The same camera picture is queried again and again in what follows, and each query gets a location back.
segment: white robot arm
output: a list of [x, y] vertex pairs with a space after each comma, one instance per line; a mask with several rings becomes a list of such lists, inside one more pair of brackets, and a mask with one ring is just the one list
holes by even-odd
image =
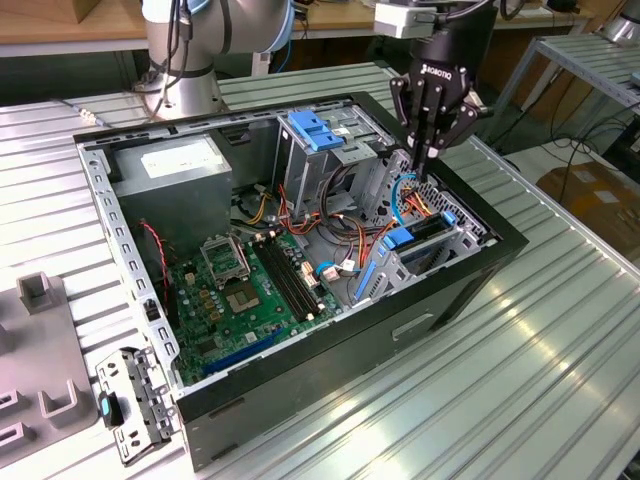
[[213, 56], [278, 50], [294, 19], [293, 0], [143, 0], [142, 13], [151, 69], [136, 91], [164, 119], [220, 110]]

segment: ram slot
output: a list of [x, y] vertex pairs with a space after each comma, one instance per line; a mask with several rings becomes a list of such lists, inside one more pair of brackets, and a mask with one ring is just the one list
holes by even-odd
[[268, 251], [271, 253], [273, 259], [282, 267], [282, 272], [288, 277], [291, 282], [291, 287], [300, 295], [300, 298], [304, 301], [305, 307], [308, 309], [309, 313], [318, 314], [320, 313], [320, 309], [316, 303], [315, 298], [311, 296], [309, 293], [309, 289], [302, 282], [302, 279], [296, 272], [296, 270], [289, 263], [289, 259], [285, 256], [282, 249], [276, 244], [272, 243], [268, 247]]
[[254, 245], [254, 251], [296, 319], [299, 321], [306, 320], [307, 315], [311, 313], [311, 311], [306, 308], [305, 302], [302, 298], [298, 297], [296, 291], [288, 284], [289, 279], [282, 273], [282, 268], [276, 263], [276, 260], [274, 260], [270, 251], [270, 245], [264, 243]]

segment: metal rail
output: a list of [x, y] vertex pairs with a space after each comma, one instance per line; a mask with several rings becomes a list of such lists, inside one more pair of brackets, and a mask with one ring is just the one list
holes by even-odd
[[[232, 108], [369, 91], [373, 64], [221, 82]], [[136, 97], [76, 99], [119, 126]], [[70, 135], [91, 127], [46, 102], [0, 108], [0, 286], [61, 275], [95, 365], [139, 333]], [[460, 317], [200, 472], [198, 478], [614, 478], [640, 447], [638, 271], [481, 142], [446, 162], [530, 241]], [[101, 422], [2, 478], [196, 478], [179, 436], [129, 469]]]

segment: motherboard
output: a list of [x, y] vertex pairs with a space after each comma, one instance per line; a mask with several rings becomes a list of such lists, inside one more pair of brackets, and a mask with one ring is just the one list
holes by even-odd
[[[322, 283], [305, 283], [305, 277], [310, 278], [305, 274], [308, 262], [290, 234], [265, 240], [213, 240], [205, 243], [201, 255], [169, 268], [178, 303], [176, 366], [185, 385], [342, 312]], [[295, 290], [301, 286], [305, 292]], [[301, 303], [303, 298], [309, 305]]]

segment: yellow wire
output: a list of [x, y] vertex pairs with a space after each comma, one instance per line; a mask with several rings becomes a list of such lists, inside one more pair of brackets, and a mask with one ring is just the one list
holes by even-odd
[[424, 202], [422, 201], [422, 199], [420, 198], [420, 195], [416, 194], [416, 198], [418, 199], [418, 202], [420, 203], [420, 206], [422, 207], [422, 209], [427, 212], [428, 215], [431, 215], [431, 210], [429, 210], [427, 208], [427, 206], [424, 204]]
[[258, 223], [261, 219], [262, 216], [264, 215], [264, 208], [267, 204], [267, 195], [263, 195], [262, 196], [262, 201], [260, 202], [260, 209], [258, 210], [258, 213], [256, 213], [255, 217], [253, 217], [251, 220], [247, 220], [247, 223], [249, 225], [255, 225], [256, 223]]

